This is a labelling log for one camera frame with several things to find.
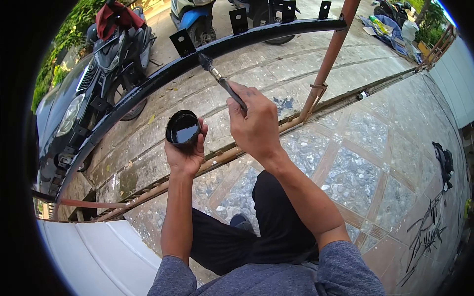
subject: shoe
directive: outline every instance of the shoe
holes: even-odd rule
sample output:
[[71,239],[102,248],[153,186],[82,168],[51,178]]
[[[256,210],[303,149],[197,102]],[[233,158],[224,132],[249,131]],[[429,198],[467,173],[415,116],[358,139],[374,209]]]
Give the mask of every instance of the shoe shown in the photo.
[[237,227],[255,234],[252,223],[250,223],[250,219],[244,213],[235,214],[232,219],[230,219],[230,226]]

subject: sleeve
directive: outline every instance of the sleeve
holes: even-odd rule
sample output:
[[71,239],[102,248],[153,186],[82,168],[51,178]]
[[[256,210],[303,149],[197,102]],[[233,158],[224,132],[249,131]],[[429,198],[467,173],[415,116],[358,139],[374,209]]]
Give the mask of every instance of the sleeve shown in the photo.
[[351,242],[337,241],[319,253],[318,282],[328,295],[386,295],[378,277]]
[[187,296],[196,291],[196,286],[196,277],[183,260],[164,256],[148,295]]

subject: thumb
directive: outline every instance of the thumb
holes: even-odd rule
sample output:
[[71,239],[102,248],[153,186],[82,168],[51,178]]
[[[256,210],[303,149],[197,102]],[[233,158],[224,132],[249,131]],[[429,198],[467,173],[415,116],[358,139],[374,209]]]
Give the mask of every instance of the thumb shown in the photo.
[[229,108],[230,124],[235,121],[242,121],[244,116],[240,110],[240,105],[233,98],[227,98],[227,106]]

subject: forearm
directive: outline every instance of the forearm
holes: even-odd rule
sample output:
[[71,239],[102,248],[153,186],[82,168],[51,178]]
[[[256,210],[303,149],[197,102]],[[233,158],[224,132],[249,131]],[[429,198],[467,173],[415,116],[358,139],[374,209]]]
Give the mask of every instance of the forearm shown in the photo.
[[338,239],[349,240],[344,219],[329,197],[310,178],[298,169],[281,149],[262,163],[263,167],[282,185],[298,217],[313,233],[322,248],[328,233],[338,232]]
[[163,256],[172,255],[189,264],[192,245],[191,191],[192,176],[172,172],[166,215],[161,229]]

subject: paintbrush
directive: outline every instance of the paintbrush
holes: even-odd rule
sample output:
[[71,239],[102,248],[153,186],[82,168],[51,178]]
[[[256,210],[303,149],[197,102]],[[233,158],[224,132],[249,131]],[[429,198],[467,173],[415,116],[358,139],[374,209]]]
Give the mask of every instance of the paintbrush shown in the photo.
[[217,83],[219,83],[227,92],[229,95],[237,102],[239,103],[240,107],[242,110],[247,114],[247,105],[242,101],[242,99],[239,97],[238,94],[233,91],[227,82],[227,80],[222,77],[222,75],[217,71],[216,68],[212,65],[212,59],[210,59],[208,56],[204,54],[199,54],[199,62],[201,63],[201,66],[204,68],[204,70],[208,71],[211,73],[211,75],[216,79]]

